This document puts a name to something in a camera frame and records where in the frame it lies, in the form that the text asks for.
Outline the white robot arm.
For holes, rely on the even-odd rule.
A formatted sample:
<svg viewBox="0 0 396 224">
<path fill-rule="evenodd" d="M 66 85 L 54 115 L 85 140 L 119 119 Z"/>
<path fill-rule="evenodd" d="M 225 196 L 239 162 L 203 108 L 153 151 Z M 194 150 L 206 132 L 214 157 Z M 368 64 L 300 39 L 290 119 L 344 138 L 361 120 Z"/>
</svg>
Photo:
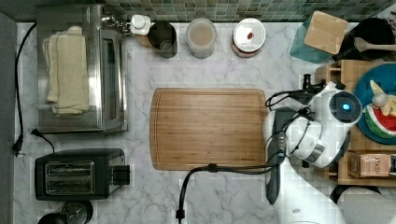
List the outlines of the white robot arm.
<svg viewBox="0 0 396 224">
<path fill-rule="evenodd" d="M 336 203 L 301 177 L 290 159 L 318 168 L 340 161 L 350 130 L 361 119 L 361 102 L 331 81 L 307 85 L 292 94 L 303 106 L 277 108 L 262 126 L 270 166 L 266 199 L 275 209 L 277 224 L 346 224 Z"/>
</svg>

